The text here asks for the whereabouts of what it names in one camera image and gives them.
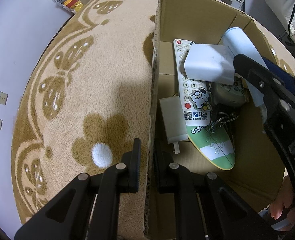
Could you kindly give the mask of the person's hand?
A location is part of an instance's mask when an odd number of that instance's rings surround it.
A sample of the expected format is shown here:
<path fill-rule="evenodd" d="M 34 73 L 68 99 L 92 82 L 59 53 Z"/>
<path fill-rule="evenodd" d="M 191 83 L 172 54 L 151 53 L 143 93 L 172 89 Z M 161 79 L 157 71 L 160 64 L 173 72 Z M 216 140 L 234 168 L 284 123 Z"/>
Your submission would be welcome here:
<path fill-rule="evenodd" d="M 283 179 L 282 185 L 278 191 L 276 199 L 270 204 L 270 215 L 274 220 L 281 217 L 285 209 L 292 206 L 294 200 L 294 191 L 292 188 L 291 180 L 288 175 Z M 288 225 L 281 228 L 282 231 L 289 231 L 295 225 L 295 207 L 293 206 L 287 214 Z"/>

